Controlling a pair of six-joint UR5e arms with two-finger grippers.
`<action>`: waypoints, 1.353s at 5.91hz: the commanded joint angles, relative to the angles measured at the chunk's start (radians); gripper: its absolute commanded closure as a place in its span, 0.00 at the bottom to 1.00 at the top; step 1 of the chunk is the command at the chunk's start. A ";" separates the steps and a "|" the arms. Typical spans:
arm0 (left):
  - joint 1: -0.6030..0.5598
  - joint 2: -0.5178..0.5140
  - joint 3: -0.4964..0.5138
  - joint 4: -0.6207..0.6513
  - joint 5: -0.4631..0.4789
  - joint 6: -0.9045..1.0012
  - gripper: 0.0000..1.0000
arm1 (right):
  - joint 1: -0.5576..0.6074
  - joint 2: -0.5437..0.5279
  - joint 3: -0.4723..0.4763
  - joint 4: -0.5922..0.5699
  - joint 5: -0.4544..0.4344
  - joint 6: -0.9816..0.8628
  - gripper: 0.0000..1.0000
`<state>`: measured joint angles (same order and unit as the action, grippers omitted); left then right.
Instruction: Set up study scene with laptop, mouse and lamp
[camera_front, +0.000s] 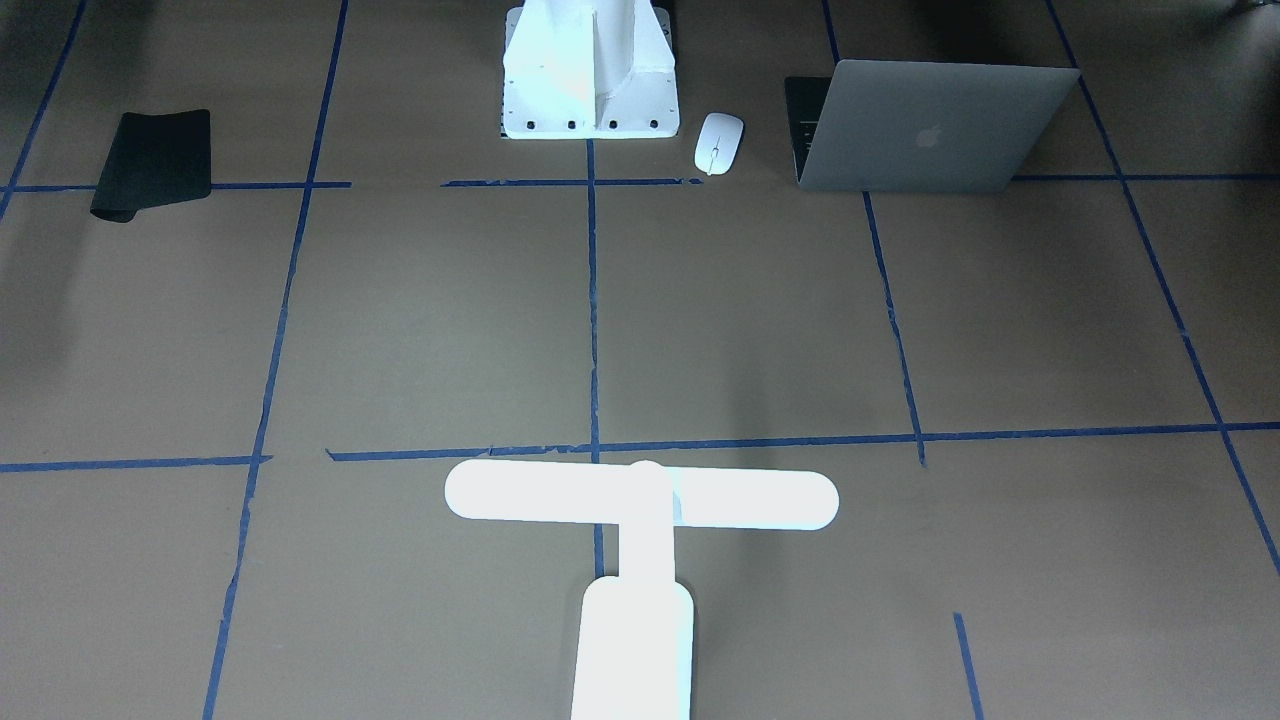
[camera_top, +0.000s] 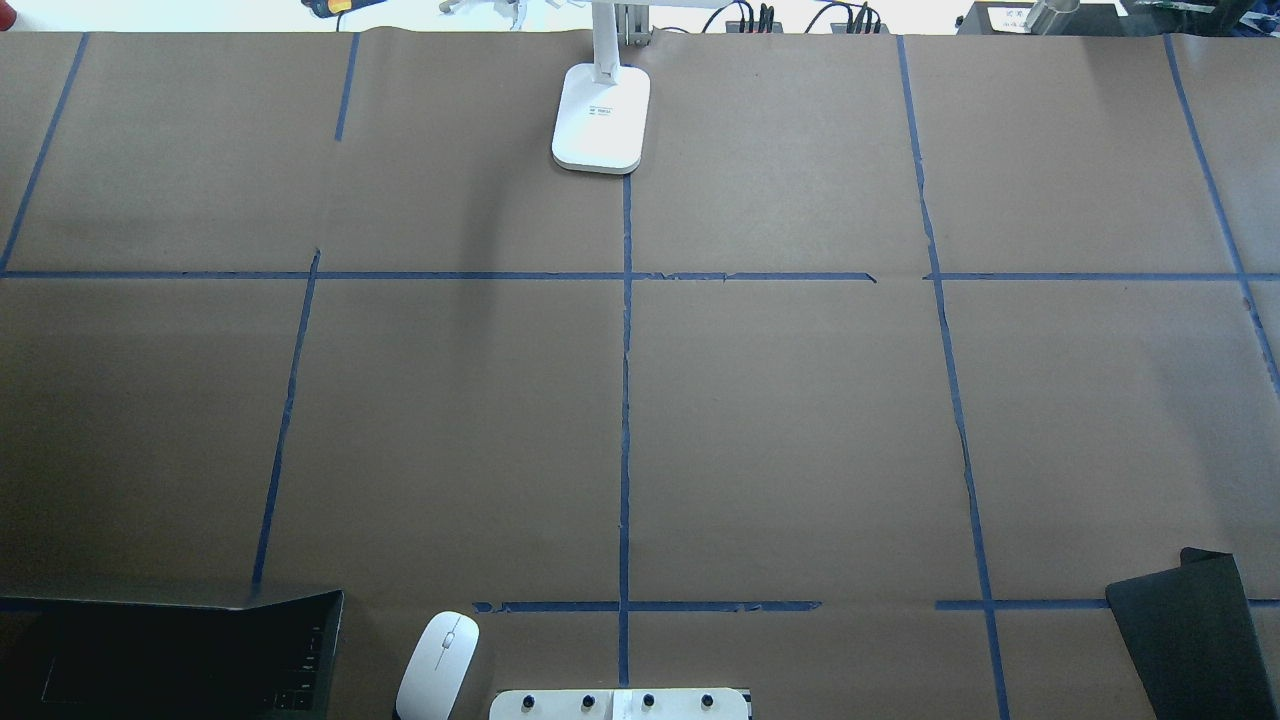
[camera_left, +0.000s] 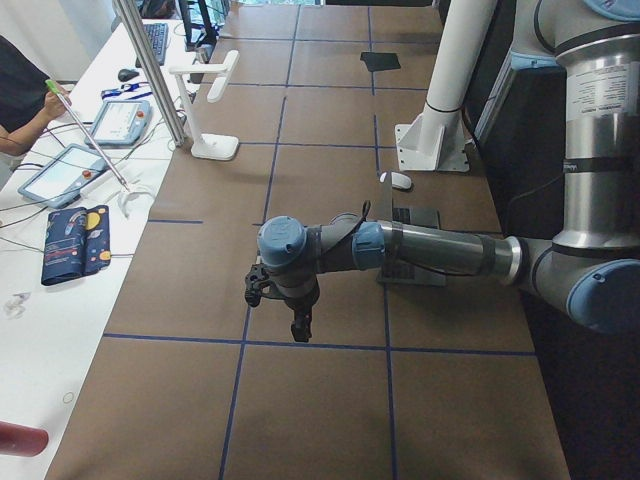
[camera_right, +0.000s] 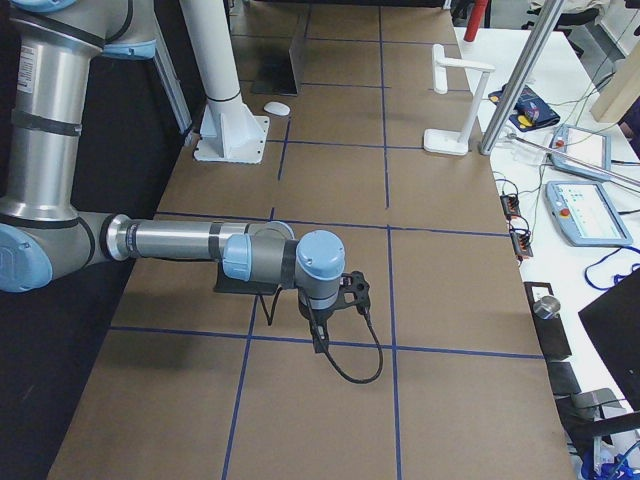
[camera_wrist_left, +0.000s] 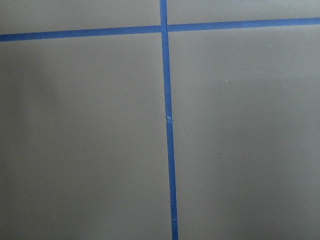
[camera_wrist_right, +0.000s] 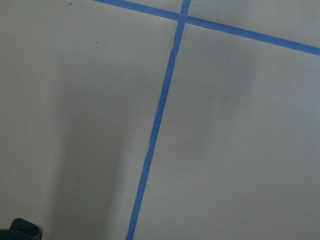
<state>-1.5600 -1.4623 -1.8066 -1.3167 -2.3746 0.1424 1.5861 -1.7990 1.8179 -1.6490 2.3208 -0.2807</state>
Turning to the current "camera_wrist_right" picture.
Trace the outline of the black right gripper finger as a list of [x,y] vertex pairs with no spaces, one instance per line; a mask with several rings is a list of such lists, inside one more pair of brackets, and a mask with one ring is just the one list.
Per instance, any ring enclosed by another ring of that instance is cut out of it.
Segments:
[[0,240],[41,240],[42,237],[37,225],[22,218],[14,219],[9,229],[0,230]]

